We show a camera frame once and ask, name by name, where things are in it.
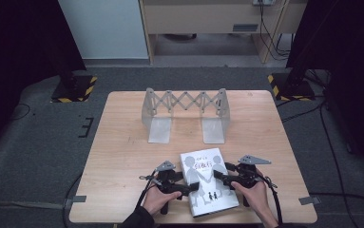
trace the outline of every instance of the wooden table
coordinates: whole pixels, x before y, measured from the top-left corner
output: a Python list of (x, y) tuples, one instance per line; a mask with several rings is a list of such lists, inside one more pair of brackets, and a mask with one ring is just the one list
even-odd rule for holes
[[(176, 164), (176, 171), (181, 171), (181, 153), (218, 147), (226, 162), (237, 164), (246, 154), (271, 161), (272, 164), (258, 165), (258, 169), (278, 186), (284, 222), (315, 222), (313, 204), (301, 205), (298, 200), (309, 194), (272, 95), (262, 90), (226, 93), (231, 123), (225, 144), (204, 144), (200, 114), (195, 116), (189, 110), (175, 110), (170, 143), (148, 143), (141, 120), (145, 92), (110, 93), (76, 194), (86, 196), (86, 201), (73, 203), (69, 219), (121, 223), (134, 210), (146, 185), (139, 176), (150, 175), (165, 160)], [(241, 195), (238, 196), (240, 207), (201, 218), (191, 216), (188, 198), (183, 197), (171, 201), (168, 214), (158, 214), (155, 220), (157, 223), (260, 223), (256, 214), (242, 205)], [(276, 215), (269, 190), (268, 197)]]

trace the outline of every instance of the book cover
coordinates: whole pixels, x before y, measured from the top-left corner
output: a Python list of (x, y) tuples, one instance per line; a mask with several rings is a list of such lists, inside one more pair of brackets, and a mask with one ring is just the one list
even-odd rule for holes
[(182, 153), (181, 163), (185, 182), (200, 182), (199, 190), (188, 196), (193, 217), (239, 206), (235, 191), (214, 178), (213, 170), (228, 174), (218, 148)]

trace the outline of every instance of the black stand base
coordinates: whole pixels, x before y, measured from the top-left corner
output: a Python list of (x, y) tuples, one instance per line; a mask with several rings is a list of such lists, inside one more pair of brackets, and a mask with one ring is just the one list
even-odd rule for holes
[(288, 76), (289, 73), (273, 73), (268, 76), (268, 81), (270, 82), (277, 100), (309, 101), (315, 99), (315, 93), (306, 81), (302, 81), (299, 86), (284, 90)]
[(69, 102), (84, 102), (90, 95), (93, 86), (95, 85), (96, 77), (74, 76), (76, 79), (75, 89), (67, 89), (64, 83), (60, 81), (51, 95), (51, 101), (54, 103), (69, 103)]

